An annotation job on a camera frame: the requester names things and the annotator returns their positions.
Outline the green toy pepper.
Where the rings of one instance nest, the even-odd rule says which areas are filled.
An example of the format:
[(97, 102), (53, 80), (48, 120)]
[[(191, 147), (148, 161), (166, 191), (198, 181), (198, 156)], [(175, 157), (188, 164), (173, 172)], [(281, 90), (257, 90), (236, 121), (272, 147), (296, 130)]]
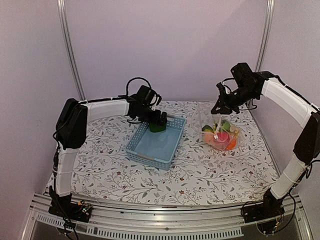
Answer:
[(152, 133), (160, 133), (160, 132), (163, 132), (166, 130), (166, 125), (157, 125), (157, 124), (150, 122), (149, 123), (149, 130)]

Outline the yellow toy banana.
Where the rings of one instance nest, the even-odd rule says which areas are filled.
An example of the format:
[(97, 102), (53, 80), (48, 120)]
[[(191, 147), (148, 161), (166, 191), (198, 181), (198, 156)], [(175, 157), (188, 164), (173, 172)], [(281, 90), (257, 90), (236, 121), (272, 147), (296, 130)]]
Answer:
[(211, 127), (210, 125), (205, 125), (202, 127), (201, 131), (202, 132), (210, 132), (210, 133), (214, 133), (214, 134), (217, 134), (220, 132), (226, 132), (230, 135), (238, 136), (240, 134), (241, 130), (238, 127), (236, 127), (235, 125), (227, 124), (225, 122), (220, 127), (218, 127), (217, 124), (215, 124), (213, 127)]

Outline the orange toy orange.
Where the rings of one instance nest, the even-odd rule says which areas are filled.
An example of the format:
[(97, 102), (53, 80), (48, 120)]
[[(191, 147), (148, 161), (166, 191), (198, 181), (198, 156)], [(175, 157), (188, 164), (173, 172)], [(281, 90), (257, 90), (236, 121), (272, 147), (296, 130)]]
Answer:
[(232, 150), (233, 148), (235, 148), (236, 145), (237, 145), (237, 139), (233, 138), (225, 149)]

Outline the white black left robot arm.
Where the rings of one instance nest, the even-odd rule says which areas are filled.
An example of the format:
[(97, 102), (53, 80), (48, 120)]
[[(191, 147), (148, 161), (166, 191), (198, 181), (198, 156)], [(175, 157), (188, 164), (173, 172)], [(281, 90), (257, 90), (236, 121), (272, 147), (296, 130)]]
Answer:
[(55, 209), (63, 216), (74, 213), (74, 205), (63, 197), (71, 194), (71, 180), (76, 155), (87, 138), (87, 124), (108, 117), (126, 116), (140, 123), (149, 123), (156, 132), (165, 130), (167, 113), (158, 106), (162, 97), (147, 82), (137, 93), (94, 100), (78, 101), (69, 98), (60, 113), (53, 133), (56, 152), (53, 158), (52, 189), (56, 197)]

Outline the green toy watermelon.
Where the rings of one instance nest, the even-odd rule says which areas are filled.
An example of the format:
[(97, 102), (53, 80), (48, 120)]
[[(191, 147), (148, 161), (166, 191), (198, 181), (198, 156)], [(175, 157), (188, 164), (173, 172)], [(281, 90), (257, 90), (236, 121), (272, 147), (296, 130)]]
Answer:
[(229, 132), (231, 128), (231, 124), (227, 120), (222, 120), (220, 129), (225, 132)]

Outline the clear zip top bag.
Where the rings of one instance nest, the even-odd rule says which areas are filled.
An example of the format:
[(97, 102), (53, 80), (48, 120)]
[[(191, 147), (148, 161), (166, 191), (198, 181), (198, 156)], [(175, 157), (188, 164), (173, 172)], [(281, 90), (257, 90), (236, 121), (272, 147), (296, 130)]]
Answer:
[(219, 151), (231, 151), (244, 143), (239, 127), (220, 114), (211, 114), (210, 103), (200, 103), (191, 117), (195, 133), (207, 145)]

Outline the yellow toy lemon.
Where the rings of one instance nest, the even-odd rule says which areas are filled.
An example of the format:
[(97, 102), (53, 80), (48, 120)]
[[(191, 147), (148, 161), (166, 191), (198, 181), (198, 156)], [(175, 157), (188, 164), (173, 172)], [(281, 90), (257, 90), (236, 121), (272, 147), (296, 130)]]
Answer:
[(231, 125), (229, 133), (235, 137), (238, 137), (241, 132), (241, 129), (235, 125)]

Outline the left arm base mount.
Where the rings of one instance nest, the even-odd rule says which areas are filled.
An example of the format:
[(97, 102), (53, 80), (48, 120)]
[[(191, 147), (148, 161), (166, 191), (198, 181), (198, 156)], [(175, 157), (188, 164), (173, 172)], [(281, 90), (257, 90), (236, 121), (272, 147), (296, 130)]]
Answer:
[(49, 196), (51, 197), (51, 204), (48, 213), (67, 220), (75, 220), (79, 222), (88, 223), (92, 214), (92, 205), (85, 203), (84, 200), (80, 202), (72, 202), (72, 194), (66, 196), (58, 196), (52, 186), (49, 187)]

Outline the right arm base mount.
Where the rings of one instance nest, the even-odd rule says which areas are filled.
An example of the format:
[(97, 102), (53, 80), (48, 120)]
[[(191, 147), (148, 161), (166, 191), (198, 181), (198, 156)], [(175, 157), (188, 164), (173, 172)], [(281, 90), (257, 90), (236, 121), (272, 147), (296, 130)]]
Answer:
[(242, 206), (240, 214), (245, 223), (263, 221), (257, 224), (257, 229), (262, 234), (274, 234), (279, 229), (285, 213), (283, 199), (275, 198), (271, 190), (268, 189), (263, 195), (262, 203), (246, 202)]

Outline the green orange toy mango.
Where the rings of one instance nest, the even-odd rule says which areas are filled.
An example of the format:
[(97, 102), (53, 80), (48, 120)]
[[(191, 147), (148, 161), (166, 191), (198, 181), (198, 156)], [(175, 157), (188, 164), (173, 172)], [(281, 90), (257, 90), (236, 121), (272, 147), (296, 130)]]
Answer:
[(216, 141), (216, 130), (217, 126), (213, 125), (205, 125), (202, 127), (202, 136), (203, 136), (203, 141), (207, 144), (213, 144)]

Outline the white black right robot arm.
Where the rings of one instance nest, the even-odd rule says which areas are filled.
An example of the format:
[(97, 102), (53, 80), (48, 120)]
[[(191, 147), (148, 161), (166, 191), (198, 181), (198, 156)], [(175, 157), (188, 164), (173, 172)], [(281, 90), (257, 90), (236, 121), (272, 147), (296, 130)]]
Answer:
[[(290, 127), (300, 128), (299, 136), (293, 142), (291, 160), (265, 193), (266, 201), (258, 208), (262, 218), (269, 218), (278, 210), (276, 201), (283, 199), (292, 187), (298, 185), (303, 174), (320, 154), (320, 109), (269, 71), (253, 71), (246, 62), (240, 62), (230, 72), (230, 79), (226, 78), (216, 85), (218, 99), (211, 109), (213, 115), (238, 114), (244, 103), (265, 98), (290, 118), (283, 122), (285, 130)], [(235, 90), (229, 90), (225, 86), (225, 82), (229, 80), (235, 81)]]

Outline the red toy apple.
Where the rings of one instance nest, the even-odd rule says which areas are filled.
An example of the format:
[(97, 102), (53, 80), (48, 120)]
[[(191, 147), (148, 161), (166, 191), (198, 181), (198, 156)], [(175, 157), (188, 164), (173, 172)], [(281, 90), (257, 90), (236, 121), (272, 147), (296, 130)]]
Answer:
[(222, 131), (216, 134), (216, 138), (214, 138), (214, 142), (218, 145), (228, 145), (230, 143), (230, 135), (228, 132)]

